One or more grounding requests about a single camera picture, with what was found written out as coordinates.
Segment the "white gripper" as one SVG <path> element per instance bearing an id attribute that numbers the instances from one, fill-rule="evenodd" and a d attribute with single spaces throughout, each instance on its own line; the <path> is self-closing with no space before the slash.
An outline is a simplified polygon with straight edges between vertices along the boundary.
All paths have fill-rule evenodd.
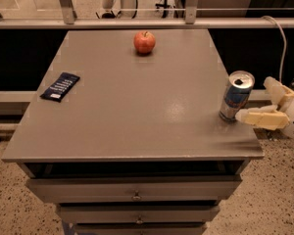
<path id="1" fill-rule="evenodd" d="M 281 132 L 294 140 L 294 91 L 275 78 L 268 76 L 264 87 L 273 105 L 239 110 L 235 118 L 243 123 Z"/>

